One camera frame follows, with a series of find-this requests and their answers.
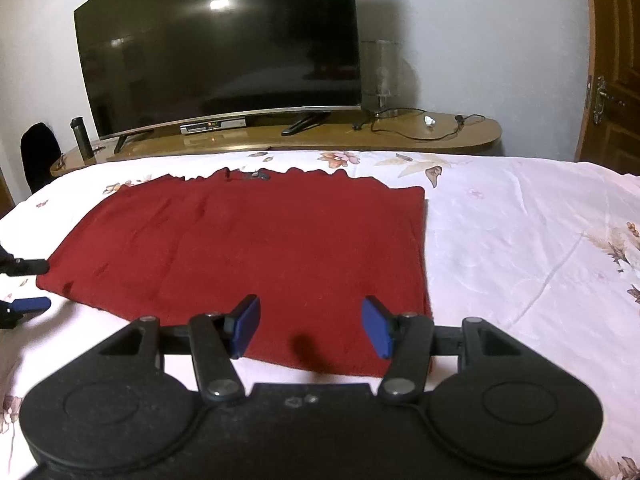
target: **bed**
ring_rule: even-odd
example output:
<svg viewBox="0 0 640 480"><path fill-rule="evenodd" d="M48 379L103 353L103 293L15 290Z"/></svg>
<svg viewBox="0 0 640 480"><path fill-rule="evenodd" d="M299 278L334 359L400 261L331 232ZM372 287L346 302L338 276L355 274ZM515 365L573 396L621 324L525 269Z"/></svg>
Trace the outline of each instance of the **bed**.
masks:
<svg viewBox="0 0 640 480"><path fill-rule="evenodd" d="M599 396L605 422L588 465L603 479L640 478L640 178L588 163L389 152L235 152L99 164L67 174L0 220L0 240L23 258L48 257L97 203L121 186L165 174L194 178L221 168L345 170L389 187L426 190L426 273L433 317L459 326L483 317L577 376ZM335 204L348 211L349 204ZM20 432L27 391L126 322L43 293L34 277L0 276L0 298L46 295L52 307L0 331L0 476L34 467ZM255 382L318 377L249 359L235 362ZM188 356L166 370L195 389ZM453 374L437 358L428 388ZM379 379L324 376L326 382Z"/></svg>

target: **blue gripper pad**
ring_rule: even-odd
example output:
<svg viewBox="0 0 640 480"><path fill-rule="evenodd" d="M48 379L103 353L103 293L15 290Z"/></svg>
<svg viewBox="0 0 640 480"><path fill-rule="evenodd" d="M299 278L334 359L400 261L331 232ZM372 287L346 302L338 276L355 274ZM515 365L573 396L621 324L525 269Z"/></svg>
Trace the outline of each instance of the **blue gripper pad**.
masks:
<svg viewBox="0 0 640 480"><path fill-rule="evenodd" d="M251 338L260 324L260 299L257 296L253 296L247 298L247 300L248 305L234 320L233 332L229 342L229 357L232 359L238 359L244 355Z"/></svg>
<svg viewBox="0 0 640 480"><path fill-rule="evenodd" d="M362 327L383 359L391 359L394 354L394 342L389 334L389 323L385 314L369 299L362 301Z"/></svg>
<svg viewBox="0 0 640 480"><path fill-rule="evenodd" d="M48 310L51 306L51 300L49 298L24 298L23 300L13 300L10 305L17 314L32 314Z"/></svg>

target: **tv stand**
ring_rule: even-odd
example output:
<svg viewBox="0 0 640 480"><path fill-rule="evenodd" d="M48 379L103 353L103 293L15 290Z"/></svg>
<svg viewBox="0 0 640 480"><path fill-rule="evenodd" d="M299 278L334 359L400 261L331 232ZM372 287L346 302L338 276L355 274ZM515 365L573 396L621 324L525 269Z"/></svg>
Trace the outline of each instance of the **tv stand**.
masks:
<svg viewBox="0 0 640 480"><path fill-rule="evenodd" d="M374 133L369 128L353 130L351 125L364 118L361 112L334 112L330 121L292 137L282 136L282 130L288 128L288 124L281 115L270 120L264 118L262 122L255 121L256 123L247 128L203 132L189 136L181 135L180 128L172 124L156 128L152 135L140 135L131 139L124 144L120 153L113 153L116 137L102 140L94 147L95 158L90 160L82 160L80 150L74 147L53 163L51 174L60 176L92 164L147 156L203 155L238 151L260 154L277 150L469 154L487 150L500 139L500 124L487 119L475 124L468 123L455 136L428 140L429 137L445 135L457 126L453 115L430 115L436 120L436 126L431 129L425 126L424 118L419 114L399 114L398 117L381 120L381 124L389 130L411 133L412 137L424 135L425 140L409 139L393 132ZM264 153L264 156L269 159L267 153Z"/></svg>
<svg viewBox="0 0 640 480"><path fill-rule="evenodd" d="M297 123L292 124L289 128L283 130L282 136L289 137L304 130L308 130L309 128L313 128L314 126L318 126L318 124L324 123L330 115L331 112L309 112Z"/></svg>
<svg viewBox="0 0 640 480"><path fill-rule="evenodd" d="M116 143L116 147L113 149L113 153L120 153L122 148L124 147L124 143L127 142L127 137L132 135L142 135L142 134L150 134L153 130L145 130L144 132L135 132L133 134L123 134L118 136L118 142Z"/></svg>

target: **door lock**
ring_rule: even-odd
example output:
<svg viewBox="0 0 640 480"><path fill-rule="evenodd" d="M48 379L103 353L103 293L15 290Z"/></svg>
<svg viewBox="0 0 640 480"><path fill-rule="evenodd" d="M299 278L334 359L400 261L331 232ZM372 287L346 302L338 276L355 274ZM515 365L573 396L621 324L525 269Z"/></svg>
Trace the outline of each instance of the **door lock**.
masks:
<svg viewBox="0 0 640 480"><path fill-rule="evenodd" d="M596 105L593 109L593 124L598 126L602 122L604 116L604 105L606 101L610 101L618 106L625 107L626 103L607 92L607 81L604 76L598 77L596 86Z"/></svg>

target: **tv screen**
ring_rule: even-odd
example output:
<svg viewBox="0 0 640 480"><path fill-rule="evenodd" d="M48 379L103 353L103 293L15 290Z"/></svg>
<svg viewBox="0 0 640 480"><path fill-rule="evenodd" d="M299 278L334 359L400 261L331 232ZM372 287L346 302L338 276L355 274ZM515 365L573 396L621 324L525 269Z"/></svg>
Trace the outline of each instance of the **tv screen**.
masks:
<svg viewBox="0 0 640 480"><path fill-rule="evenodd" d="M360 105L355 0L89 0L75 19L102 138Z"/></svg>

